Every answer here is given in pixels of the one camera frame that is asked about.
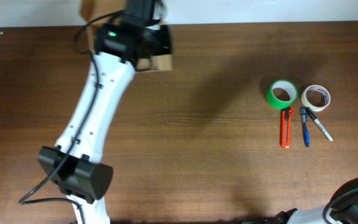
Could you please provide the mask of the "orange utility knife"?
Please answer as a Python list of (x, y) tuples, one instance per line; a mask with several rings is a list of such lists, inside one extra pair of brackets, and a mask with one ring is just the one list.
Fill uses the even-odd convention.
[(281, 135), (280, 135), (280, 145), (284, 149), (288, 149), (290, 147), (290, 136), (291, 136), (291, 119), (294, 114), (294, 109), (292, 107), (287, 107), (282, 109), (281, 112)]

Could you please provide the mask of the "beige masking tape roll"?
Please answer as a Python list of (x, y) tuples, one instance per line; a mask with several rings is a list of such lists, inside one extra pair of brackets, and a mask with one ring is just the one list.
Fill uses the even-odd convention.
[(320, 85), (308, 86), (301, 95), (301, 101), (305, 107), (314, 112), (325, 110), (331, 103), (331, 95)]

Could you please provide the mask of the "green tape roll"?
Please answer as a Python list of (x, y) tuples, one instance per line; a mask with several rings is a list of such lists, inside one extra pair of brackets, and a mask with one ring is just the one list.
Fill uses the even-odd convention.
[(276, 80), (266, 93), (267, 103), (275, 109), (289, 107), (298, 97), (296, 86), (288, 80)]

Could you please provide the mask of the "black white marker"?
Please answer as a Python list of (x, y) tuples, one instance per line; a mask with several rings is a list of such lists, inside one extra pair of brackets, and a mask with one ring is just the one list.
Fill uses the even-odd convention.
[(328, 131), (326, 130), (326, 128), (322, 125), (322, 123), (319, 121), (319, 119), (317, 118), (317, 116), (315, 115), (315, 113), (311, 110), (311, 108), (306, 107), (305, 110), (306, 110), (306, 112), (308, 113), (308, 115), (311, 117), (311, 119), (313, 120), (313, 122), (317, 125), (317, 127), (319, 128), (319, 130), (324, 134), (324, 136), (325, 136), (330, 142), (333, 142), (332, 136), (328, 133)]

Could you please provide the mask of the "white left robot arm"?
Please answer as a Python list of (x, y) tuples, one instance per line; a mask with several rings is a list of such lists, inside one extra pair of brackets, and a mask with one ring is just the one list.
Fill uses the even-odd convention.
[(77, 223), (110, 223), (104, 196), (113, 168), (101, 162), (117, 106), (138, 72), (139, 60), (170, 55), (172, 38), (163, 1), (128, 1), (101, 16), (85, 87), (68, 126), (52, 147), (39, 152), (46, 179), (73, 205)]

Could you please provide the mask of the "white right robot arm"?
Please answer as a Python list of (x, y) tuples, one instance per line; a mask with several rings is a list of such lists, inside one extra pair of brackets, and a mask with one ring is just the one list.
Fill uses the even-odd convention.
[(358, 224), (358, 178), (342, 185), (327, 205), (310, 210), (280, 212), (270, 223)]

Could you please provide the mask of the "blue pen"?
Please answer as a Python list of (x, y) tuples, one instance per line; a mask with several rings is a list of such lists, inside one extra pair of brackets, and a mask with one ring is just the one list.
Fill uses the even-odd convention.
[(300, 108), (300, 113), (301, 113), (301, 122), (302, 122), (302, 127), (303, 127), (303, 138), (304, 138), (305, 146), (309, 147), (310, 146), (310, 138), (309, 138), (309, 133), (308, 133), (308, 128), (307, 128), (307, 112), (306, 112), (304, 106), (302, 106)]

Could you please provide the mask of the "brown cardboard box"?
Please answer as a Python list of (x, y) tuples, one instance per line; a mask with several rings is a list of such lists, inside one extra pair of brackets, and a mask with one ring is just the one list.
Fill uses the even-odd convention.
[(85, 33), (86, 51), (115, 55), (138, 72), (171, 70), (172, 54), (141, 58), (144, 30), (168, 25), (166, 15), (167, 7), (159, 0), (82, 0), (80, 16), (86, 24), (75, 35), (75, 43)]

